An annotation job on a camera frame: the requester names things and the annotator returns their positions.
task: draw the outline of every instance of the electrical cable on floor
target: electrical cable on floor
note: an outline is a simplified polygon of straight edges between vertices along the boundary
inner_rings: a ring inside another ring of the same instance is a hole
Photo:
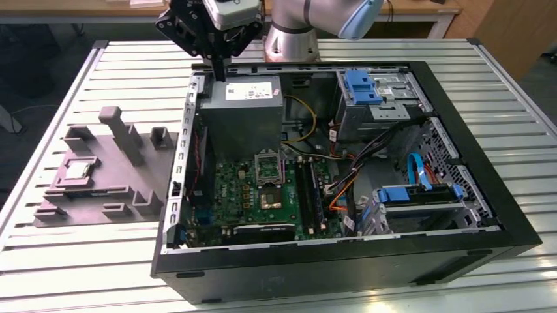
[[[27,111],[27,110],[29,110],[29,109],[35,109],[35,108],[49,108],[49,107],[52,107],[52,108],[59,108],[60,106],[56,106],[56,105],[53,105],[53,104],[44,104],[44,105],[37,105],[37,106],[28,106],[28,107],[25,107],[25,108],[21,108],[21,109],[18,109],[18,110],[13,111],[13,112],[8,112],[8,114],[9,114],[9,123],[10,123],[10,133],[12,133],[13,135],[16,135],[16,136],[20,136],[20,135],[22,135],[22,134],[24,134],[24,132],[27,131],[27,127],[25,127],[24,125],[21,125],[21,129],[18,130],[18,132],[16,132],[16,125],[13,124],[13,122],[14,122],[14,117],[13,117],[13,115],[14,115],[14,114],[17,114],[17,113],[20,113],[20,112],[22,112],[22,111]]]

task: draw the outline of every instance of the ram slot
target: ram slot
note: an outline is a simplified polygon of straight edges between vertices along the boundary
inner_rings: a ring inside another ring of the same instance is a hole
[[[308,188],[308,181],[311,179],[308,174],[311,174],[311,172],[306,171],[306,162],[302,160],[296,163],[295,173],[303,232],[312,235],[316,228],[311,214],[314,207],[314,195],[311,194],[311,189]]]
[[[311,171],[311,194],[314,195],[314,220],[315,220],[315,226],[319,230],[326,229],[326,223],[324,223],[324,214],[323,214],[323,202],[320,200],[320,192],[319,192],[319,183],[316,179],[316,173],[314,169],[314,163],[308,163],[308,168]]]

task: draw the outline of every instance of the chip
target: chip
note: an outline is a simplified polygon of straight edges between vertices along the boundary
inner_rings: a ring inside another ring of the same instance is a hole
[[[259,190],[260,209],[280,209],[282,195],[280,188],[262,188]]]

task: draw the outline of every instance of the desk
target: desk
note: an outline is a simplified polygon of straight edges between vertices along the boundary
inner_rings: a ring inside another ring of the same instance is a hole
[[[429,0],[391,0],[394,21],[435,22],[429,38],[443,38],[455,14],[461,12],[455,0],[445,5]],[[271,15],[271,0],[266,0],[266,15]],[[104,0],[2,0],[0,23],[153,23],[165,7],[129,8],[127,3]],[[378,21],[388,18],[388,5],[380,9]]]
[[[200,306],[226,312],[502,312],[557,307],[557,129],[483,47],[465,40],[319,40],[323,61],[426,61],[503,178],[543,244],[449,284]],[[255,41],[234,62],[262,62]],[[193,310],[149,277],[157,222],[35,228],[69,125],[99,124],[120,106],[139,132],[180,129],[189,57],[169,42],[111,42],[92,49],[0,212],[0,311]]]

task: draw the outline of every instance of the floor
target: floor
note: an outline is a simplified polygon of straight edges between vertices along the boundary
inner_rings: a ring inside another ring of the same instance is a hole
[[[64,99],[93,42],[164,39],[155,27],[148,24],[85,25],[85,35],[81,37],[76,37],[69,25],[52,25],[51,30],[61,47],[61,53],[47,62],[56,83],[52,92],[44,97],[29,100],[16,95],[0,81],[0,104],[5,109],[13,112],[33,106],[16,115],[17,120],[27,127],[21,135],[9,134],[0,129],[0,207],[56,112],[56,108],[51,106],[59,105]],[[547,58],[539,58],[519,84],[550,120],[557,123],[557,65],[551,64]]]

